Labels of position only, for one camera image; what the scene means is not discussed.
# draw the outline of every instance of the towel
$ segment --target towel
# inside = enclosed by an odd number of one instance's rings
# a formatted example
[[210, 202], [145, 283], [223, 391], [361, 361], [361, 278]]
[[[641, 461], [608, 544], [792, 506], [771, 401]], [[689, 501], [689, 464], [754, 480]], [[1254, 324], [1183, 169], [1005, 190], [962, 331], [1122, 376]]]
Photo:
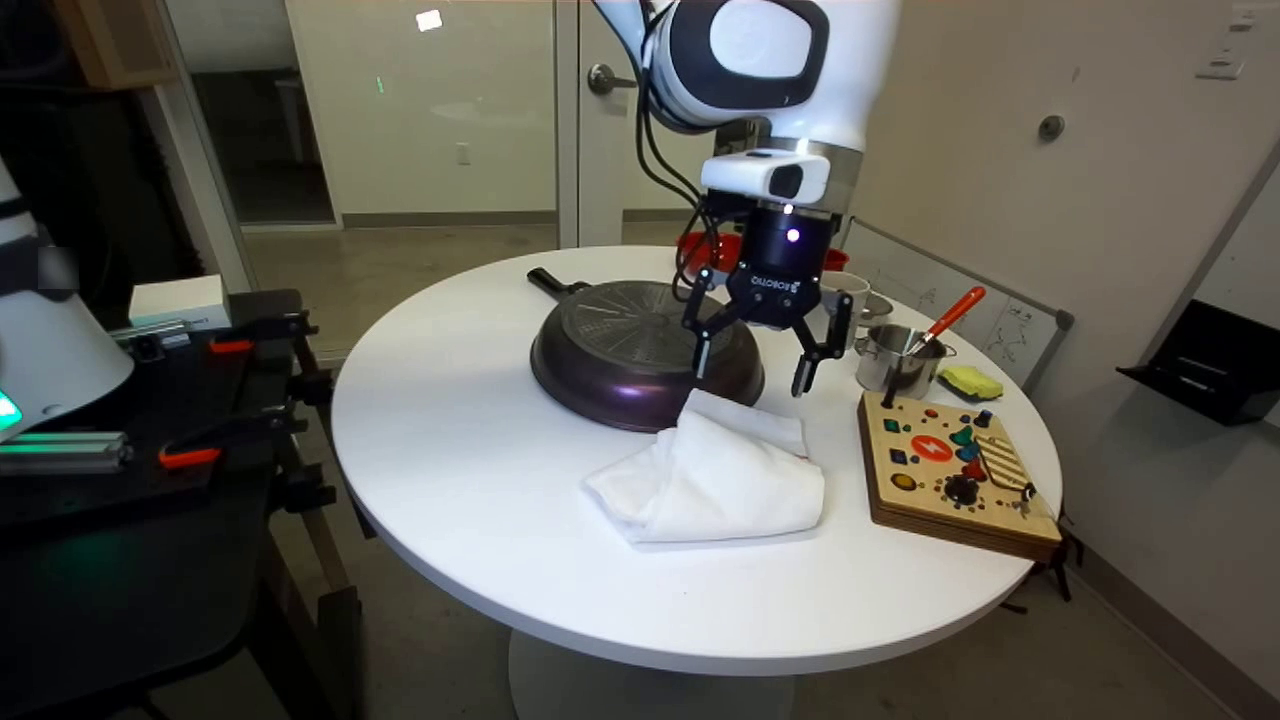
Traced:
[[588, 476], [584, 488], [635, 544], [804, 532], [824, 511], [828, 480], [787, 453], [795, 444], [804, 453], [795, 418], [698, 394], [683, 403], [676, 426]]

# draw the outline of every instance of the floor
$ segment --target floor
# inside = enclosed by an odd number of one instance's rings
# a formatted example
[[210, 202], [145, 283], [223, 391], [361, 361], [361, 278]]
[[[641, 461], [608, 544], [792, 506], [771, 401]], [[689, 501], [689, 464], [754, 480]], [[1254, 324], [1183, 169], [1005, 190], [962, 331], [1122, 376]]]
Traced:
[[[436, 220], [416, 228], [270, 232], [243, 239], [259, 286], [304, 286], [315, 347], [340, 361], [394, 300], [458, 266], [554, 243], [546, 220]], [[379, 538], [364, 538], [349, 501], [329, 506], [349, 572], [364, 595], [367, 717], [371, 720], [510, 720], [504, 646], [507, 633], [407, 572]], [[295, 516], [270, 519], [291, 572], [318, 592], [318, 567]], [[916, 654], [804, 675], [795, 720], [1222, 720], [1230, 717], [1148, 635], [1140, 635], [1093, 584], [1068, 567], [1071, 599], [1050, 572], [1016, 592], [1024, 613], [1001, 607], [969, 633]], [[255, 665], [231, 665], [160, 688], [170, 720], [274, 720], [285, 717]]]

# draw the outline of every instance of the door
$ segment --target door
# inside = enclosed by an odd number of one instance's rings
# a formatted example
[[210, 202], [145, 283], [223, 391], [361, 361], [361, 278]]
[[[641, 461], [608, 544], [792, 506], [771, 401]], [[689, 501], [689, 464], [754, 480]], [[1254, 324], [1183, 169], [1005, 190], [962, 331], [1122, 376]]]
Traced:
[[[576, 10], [576, 42], [580, 42], [572, 63], [576, 70], [572, 75], [572, 99], [576, 99], [572, 165], [580, 172], [576, 220], [572, 220], [576, 243], [618, 243], [618, 239], [676, 243], [678, 228], [689, 222], [689, 202], [641, 172], [635, 86], [610, 86], [605, 94], [588, 86], [592, 68], [608, 63], [610, 75], [630, 81], [630, 63], [592, 5], [572, 5], [572, 10]], [[698, 165], [710, 155], [710, 130], [676, 134], [657, 118], [652, 127], [664, 159], [678, 175], [694, 180]]]

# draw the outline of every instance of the wall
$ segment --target wall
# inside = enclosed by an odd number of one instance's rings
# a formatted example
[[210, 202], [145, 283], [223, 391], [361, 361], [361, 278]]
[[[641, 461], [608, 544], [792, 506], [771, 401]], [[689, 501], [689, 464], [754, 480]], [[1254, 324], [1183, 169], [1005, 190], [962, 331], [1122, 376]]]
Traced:
[[[1035, 388], [1071, 529], [1280, 698], [1277, 436], [1117, 376], [1280, 134], [1280, 7], [1251, 7], [1228, 33], [1222, 0], [902, 0], [857, 211], [1075, 315]], [[1215, 50], [1244, 75], [1195, 81]], [[1038, 142], [1050, 110], [1063, 134]]]
[[167, 0], [189, 70], [295, 68], [285, 0]]
[[554, 207], [550, 5], [286, 0], [340, 217]]

